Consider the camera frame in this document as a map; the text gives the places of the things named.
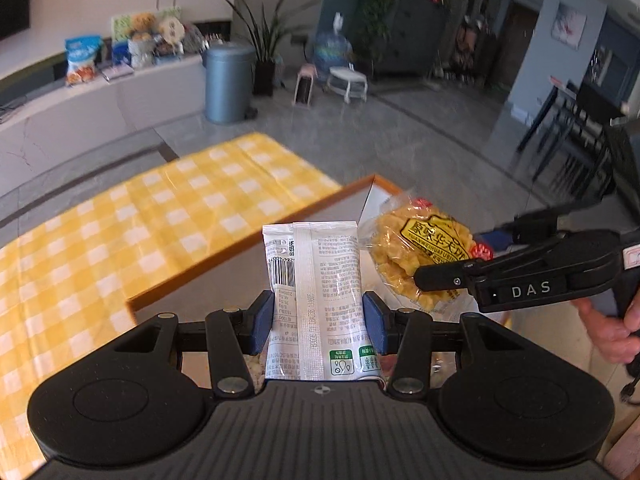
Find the person's right hand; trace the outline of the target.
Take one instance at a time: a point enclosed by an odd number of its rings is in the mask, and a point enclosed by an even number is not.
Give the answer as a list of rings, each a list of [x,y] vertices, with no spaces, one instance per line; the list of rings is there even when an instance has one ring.
[[[638,356],[640,341],[634,333],[640,326],[639,294],[634,296],[622,320],[607,318],[587,298],[575,299],[572,305],[577,308],[591,342],[608,362],[629,364]]]

